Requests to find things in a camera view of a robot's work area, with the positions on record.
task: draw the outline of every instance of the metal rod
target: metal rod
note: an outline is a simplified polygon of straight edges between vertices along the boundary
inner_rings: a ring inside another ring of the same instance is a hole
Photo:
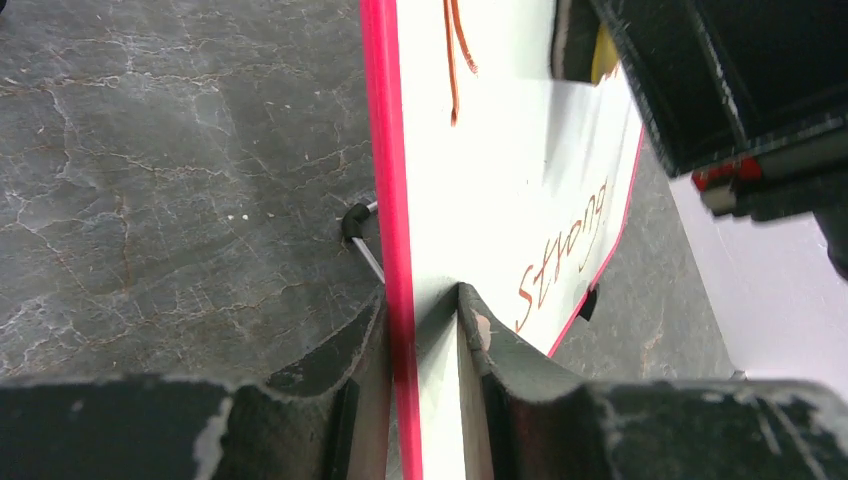
[[[356,248],[359,249],[359,253],[365,257],[365,261],[368,262],[368,266],[371,267],[371,270],[374,270],[374,273],[377,274],[377,278],[385,284],[386,276],[383,274],[383,268],[377,263],[377,259],[374,258],[374,255],[371,254],[371,250],[368,249],[368,245],[365,245],[365,242],[362,241],[361,238],[352,238],[353,244],[356,245]]]

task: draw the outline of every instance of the black machine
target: black machine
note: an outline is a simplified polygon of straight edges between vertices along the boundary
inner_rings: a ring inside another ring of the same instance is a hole
[[[848,3],[560,0],[554,76],[589,81],[609,31],[669,177],[715,216],[812,212],[848,278]]]
[[[557,8],[555,78],[591,81],[606,29],[668,176],[691,174],[716,216],[812,212],[846,276],[848,3],[560,0]],[[371,211],[359,208],[345,235],[356,239],[356,222]],[[457,285],[444,301],[461,326],[469,480],[848,479],[848,407],[826,389],[587,382],[515,335],[473,286]],[[336,335],[264,382],[0,383],[0,479],[381,479],[387,333],[378,291]]]

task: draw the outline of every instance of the white wall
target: white wall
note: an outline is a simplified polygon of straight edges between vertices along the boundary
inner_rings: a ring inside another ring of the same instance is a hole
[[[848,284],[812,216],[715,220],[688,178],[671,190],[736,367],[819,381],[848,400]]]

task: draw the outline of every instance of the yellow object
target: yellow object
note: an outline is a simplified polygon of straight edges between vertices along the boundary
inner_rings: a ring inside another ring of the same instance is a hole
[[[598,29],[598,39],[595,41],[595,56],[592,58],[592,84],[601,83],[604,77],[612,74],[618,65],[618,53],[615,44],[605,25]]]

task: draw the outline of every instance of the black foam holder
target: black foam holder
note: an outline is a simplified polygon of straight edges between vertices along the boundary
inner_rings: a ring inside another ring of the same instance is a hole
[[[384,478],[382,293],[265,384],[184,375],[0,384],[0,478]]]
[[[587,382],[460,285],[466,477],[848,478],[848,408],[804,382]]]

